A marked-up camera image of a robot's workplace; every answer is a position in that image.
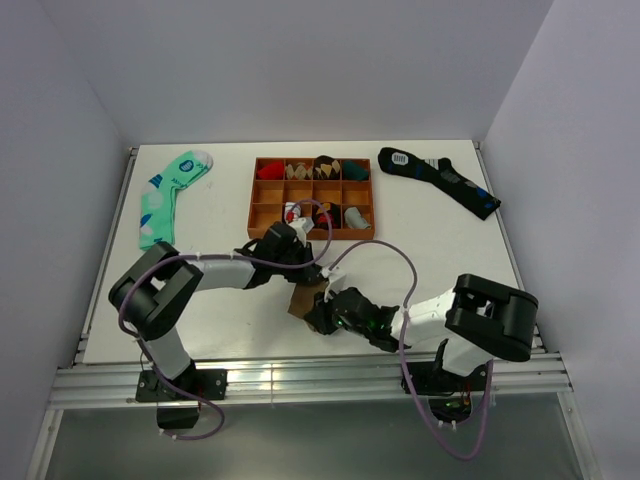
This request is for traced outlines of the tan brown ribbed sock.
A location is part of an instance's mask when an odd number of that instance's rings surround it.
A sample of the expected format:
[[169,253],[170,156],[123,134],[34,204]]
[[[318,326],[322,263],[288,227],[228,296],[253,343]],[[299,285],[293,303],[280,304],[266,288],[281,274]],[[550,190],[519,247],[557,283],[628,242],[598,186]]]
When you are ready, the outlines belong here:
[[327,286],[327,280],[315,285],[296,284],[287,310],[290,315],[303,320],[312,331],[319,334],[327,333],[325,318]]

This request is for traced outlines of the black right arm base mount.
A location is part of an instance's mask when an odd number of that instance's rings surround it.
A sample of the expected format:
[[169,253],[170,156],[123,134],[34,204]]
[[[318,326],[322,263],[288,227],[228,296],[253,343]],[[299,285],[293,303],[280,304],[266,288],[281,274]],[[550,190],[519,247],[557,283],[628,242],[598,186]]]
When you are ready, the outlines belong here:
[[460,423],[471,417],[475,410],[472,394],[483,392],[488,378],[487,365],[467,377],[439,370],[435,362],[410,362],[408,371],[416,394],[428,399],[432,415],[444,423]]

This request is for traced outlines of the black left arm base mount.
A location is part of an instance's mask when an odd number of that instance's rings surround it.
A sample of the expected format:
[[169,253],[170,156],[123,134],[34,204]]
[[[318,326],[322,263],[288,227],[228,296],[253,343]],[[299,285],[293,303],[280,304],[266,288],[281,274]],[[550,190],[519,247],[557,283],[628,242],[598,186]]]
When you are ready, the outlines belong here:
[[205,408],[220,418],[215,432],[226,417],[217,401],[226,395],[225,369],[200,370],[189,367],[173,380],[163,379],[155,370],[144,370],[138,378],[134,400],[139,404],[156,404],[156,423],[165,432],[186,434],[200,420]]

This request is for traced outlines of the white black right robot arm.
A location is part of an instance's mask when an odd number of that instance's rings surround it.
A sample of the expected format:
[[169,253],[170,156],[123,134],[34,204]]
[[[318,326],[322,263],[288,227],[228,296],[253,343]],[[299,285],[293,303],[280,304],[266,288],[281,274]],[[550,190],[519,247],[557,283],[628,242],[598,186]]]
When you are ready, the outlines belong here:
[[302,319],[321,335],[345,330],[390,353],[437,340],[441,359],[433,378],[452,390],[493,358],[527,362],[538,307],[537,298],[523,290],[462,274],[449,290],[409,307],[377,306],[355,287],[326,288],[314,295]]

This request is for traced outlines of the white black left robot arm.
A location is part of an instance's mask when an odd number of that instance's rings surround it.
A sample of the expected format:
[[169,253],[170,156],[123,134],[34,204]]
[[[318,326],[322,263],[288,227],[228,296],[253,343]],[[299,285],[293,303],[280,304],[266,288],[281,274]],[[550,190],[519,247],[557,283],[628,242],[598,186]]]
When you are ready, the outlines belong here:
[[312,246],[293,227],[276,222],[260,239],[230,254],[182,255],[161,241],[146,251],[111,287],[109,301],[119,325],[134,336],[159,370],[159,388],[172,399],[207,389],[186,352],[176,324],[194,293],[214,289],[249,290],[274,276],[294,285],[323,281]]

